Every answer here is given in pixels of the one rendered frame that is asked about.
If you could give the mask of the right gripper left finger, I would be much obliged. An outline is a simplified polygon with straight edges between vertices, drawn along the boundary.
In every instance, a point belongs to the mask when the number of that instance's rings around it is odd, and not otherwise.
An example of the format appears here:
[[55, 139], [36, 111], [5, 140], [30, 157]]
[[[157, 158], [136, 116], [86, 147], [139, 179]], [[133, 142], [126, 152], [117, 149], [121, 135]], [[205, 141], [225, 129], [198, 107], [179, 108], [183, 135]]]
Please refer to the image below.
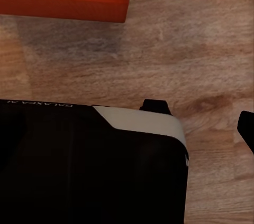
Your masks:
[[0, 116], [0, 174], [28, 131], [22, 111]]

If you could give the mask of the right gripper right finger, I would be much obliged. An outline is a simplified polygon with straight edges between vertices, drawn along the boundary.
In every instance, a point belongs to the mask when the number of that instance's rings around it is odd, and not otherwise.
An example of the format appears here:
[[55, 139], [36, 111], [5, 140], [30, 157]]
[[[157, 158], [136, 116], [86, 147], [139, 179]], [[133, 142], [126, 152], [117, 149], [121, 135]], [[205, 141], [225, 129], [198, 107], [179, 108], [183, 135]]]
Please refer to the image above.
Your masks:
[[254, 113], [242, 111], [237, 129], [254, 153]]

